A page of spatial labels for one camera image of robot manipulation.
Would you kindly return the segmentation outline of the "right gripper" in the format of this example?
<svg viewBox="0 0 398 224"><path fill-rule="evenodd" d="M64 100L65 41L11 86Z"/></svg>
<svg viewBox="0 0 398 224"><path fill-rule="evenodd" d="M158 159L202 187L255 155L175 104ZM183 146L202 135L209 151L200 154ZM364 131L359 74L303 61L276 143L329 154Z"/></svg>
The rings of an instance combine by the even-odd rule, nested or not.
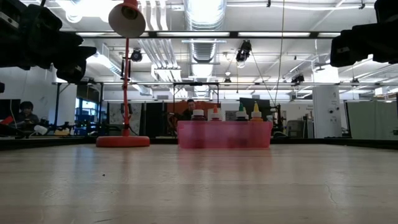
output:
<svg viewBox="0 0 398 224"><path fill-rule="evenodd" d="M380 63L397 63L397 0L377 0L374 3L376 28L373 31L372 52L368 40L372 24L353 26L342 30L331 41L330 65L345 67L367 59Z"/></svg>

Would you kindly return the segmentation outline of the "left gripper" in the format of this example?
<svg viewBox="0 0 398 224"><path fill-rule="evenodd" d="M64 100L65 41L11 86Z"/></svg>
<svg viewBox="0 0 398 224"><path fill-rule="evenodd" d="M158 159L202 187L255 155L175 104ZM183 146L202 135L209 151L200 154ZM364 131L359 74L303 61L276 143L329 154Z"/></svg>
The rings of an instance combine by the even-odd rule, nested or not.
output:
<svg viewBox="0 0 398 224"><path fill-rule="evenodd" d="M79 83L86 59L96 47L80 46L83 39L62 32L62 21L48 8L1 0L1 66L57 68L57 78Z"/></svg>

